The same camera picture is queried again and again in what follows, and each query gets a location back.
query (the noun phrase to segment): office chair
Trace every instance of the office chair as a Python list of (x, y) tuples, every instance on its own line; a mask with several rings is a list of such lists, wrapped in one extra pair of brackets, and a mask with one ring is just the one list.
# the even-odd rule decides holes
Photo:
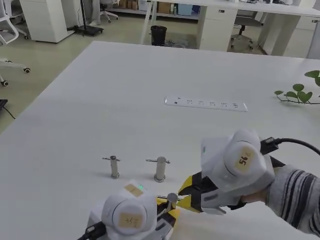
[[(6, 14), (8, 14), (8, 16), (11, 20), (21, 18), (22, 21), (24, 21), (25, 20), (24, 19), (24, 12), (22, 11), (21, 5), (20, 5), (19, 1), (15, 1), (15, 3), (13, 4), (14, 1), (15, 0), (3, 0), (5, 12), (6, 12)], [(14, 26), (17, 29), (17, 31), (24, 36), (24, 39), (26, 39), (26, 40), (29, 39), (29, 36), (25, 31), (23, 31), (22, 29), (17, 27), (16, 24)]]
[[(14, 40), (16, 40), (19, 36), (18, 30), (10, 21), (9, 15), (6, 14), (4, 0), (0, 0), (0, 47), (5, 46)], [(30, 68), (26, 67), (23, 64), (13, 63), (12, 61), (6, 58), (0, 58), (0, 67), (10, 67), (10, 68), (18, 68), (22, 69), (25, 73), (30, 73)], [(0, 83), (2, 86), (6, 87), (9, 85), (9, 82), (4, 80), (0, 75)]]
[(231, 36), (230, 44), (232, 49), (235, 48), (236, 41), (243, 41), (243, 40), (248, 41), (248, 47), (250, 51), (254, 49), (253, 47), (254, 43), (252, 39), (250, 37), (242, 35), (242, 33), (246, 29), (246, 26), (260, 27), (262, 25), (261, 22), (255, 19), (257, 13), (258, 13), (257, 11), (253, 11), (253, 12), (249, 11), (249, 14), (237, 14), (237, 16), (235, 17), (234, 25), (241, 26), (241, 28), (238, 34)]
[(112, 13), (112, 12), (109, 12), (109, 11), (106, 11), (107, 9), (107, 4), (118, 4), (118, 0), (100, 0), (100, 16), (105, 16), (108, 18), (108, 21), (109, 23), (111, 23), (111, 19), (109, 16), (113, 16), (115, 17), (117, 20), (119, 19), (119, 16)]

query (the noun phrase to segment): green plant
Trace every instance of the green plant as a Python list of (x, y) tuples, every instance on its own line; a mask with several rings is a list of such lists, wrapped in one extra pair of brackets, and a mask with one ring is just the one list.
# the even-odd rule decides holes
[[(309, 78), (313, 78), (315, 84), (320, 87), (320, 71), (313, 70), (308, 71), (304, 75)], [(274, 94), (281, 102), (289, 102), (289, 103), (296, 103), (296, 104), (320, 104), (320, 102), (310, 102), (313, 93), (311, 91), (304, 92), (305, 86), (303, 84), (297, 83), (292, 86), (294, 91), (287, 91), (285, 94), (284, 91), (278, 90), (275, 91)]]

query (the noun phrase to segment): plant stem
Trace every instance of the plant stem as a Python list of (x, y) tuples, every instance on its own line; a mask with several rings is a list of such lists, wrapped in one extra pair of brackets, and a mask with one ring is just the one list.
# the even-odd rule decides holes
[[(287, 100), (282, 100), (280, 97), (276, 96), (281, 102), (288, 102), (288, 103), (295, 103), (295, 104), (300, 104), (299, 101), (291, 101), (289, 100), (288, 98), (286, 98)], [(320, 102), (310, 102), (310, 101), (307, 101), (307, 103), (305, 104), (310, 104), (310, 105), (318, 105), (320, 104)]]
[(296, 99), (298, 100), (298, 103), (300, 104), (300, 100), (299, 100), (298, 94), (299, 94), (299, 92), (297, 91), (297, 92), (296, 92)]

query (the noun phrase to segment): metal peg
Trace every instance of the metal peg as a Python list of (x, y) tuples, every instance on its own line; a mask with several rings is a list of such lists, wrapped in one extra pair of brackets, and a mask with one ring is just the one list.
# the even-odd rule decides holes
[[(168, 200), (168, 197), (167, 196), (162, 196), (162, 195), (157, 195), (156, 196), (158, 199), (165, 199), (165, 200)], [(181, 201), (183, 198), (182, 197), (177, 197), (177, 202)]]
[(104, 160), (110, 160), (111, 164), (111, 177), (113, 179), (117, 179), (120, 176), (120, 173), (118, 172), (118, 163), (120, 162), (120, 159), (117, 159), (116, 156), (111, 156), (111, 157), (104, 157), (102, 158)]
[(166, 199), (167, 199), (166, 202), (168, 203), (168, 205), (167, 205), (165, 211), (168, 213), (171, 210), (176, 209), (177, 202), (178, 202), (178, 195), (173, 193), (173, 192), (171, 192), (171, 193), (168, 194)]
[(166, 164), (169, 164), (170, 161), (166, 160), (166, 158), (163, 156), (158, 157), (157, 160), (146, 159), (146, 161), (156, 163), (156, 172), (154, 175), (154, 180), (158, 183), (162, 183), (166, 179), (166, 175), (165, 175)]

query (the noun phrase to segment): striped sleeve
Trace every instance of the striped sleeve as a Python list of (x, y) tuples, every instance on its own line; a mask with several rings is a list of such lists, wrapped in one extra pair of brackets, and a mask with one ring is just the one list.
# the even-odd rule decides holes
[(294, 228), (320, 237), (320, 179), (289, 165), (275, 173), (266, 205)]

